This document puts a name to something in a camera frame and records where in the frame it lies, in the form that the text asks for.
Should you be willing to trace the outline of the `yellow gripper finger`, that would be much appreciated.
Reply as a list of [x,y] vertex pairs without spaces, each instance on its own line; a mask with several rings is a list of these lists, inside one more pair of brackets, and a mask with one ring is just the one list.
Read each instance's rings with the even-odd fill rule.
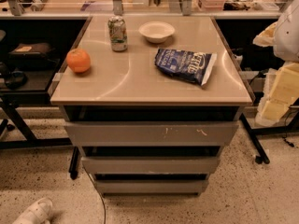
[[269,101],[292,105],[299,98],[299,63],[285,62],[276,72]]
[[277,100],[264,96],[258,104],[255,122],[265,127],[271,127],[281,120],[292,104],[293,99],[291,97]]

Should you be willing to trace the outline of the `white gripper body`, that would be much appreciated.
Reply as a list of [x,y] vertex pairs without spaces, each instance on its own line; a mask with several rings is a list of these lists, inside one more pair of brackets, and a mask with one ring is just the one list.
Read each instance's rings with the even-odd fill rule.
[[274,32],[277,26],[277,22],[273,22],[267,26],[262,32],[256,35],[252,43],[259,47],[269,47],[274,45]]

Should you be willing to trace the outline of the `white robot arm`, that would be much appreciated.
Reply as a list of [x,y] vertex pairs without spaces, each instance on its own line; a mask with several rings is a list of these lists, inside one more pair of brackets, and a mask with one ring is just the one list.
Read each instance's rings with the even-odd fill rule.
[[274,55],[284,61],[278,70],[267,72],[255,118],[262,126],[272,126],[299,98],[299,0],[293,0],[278,21],[256,35],[253,44],[272,47]]

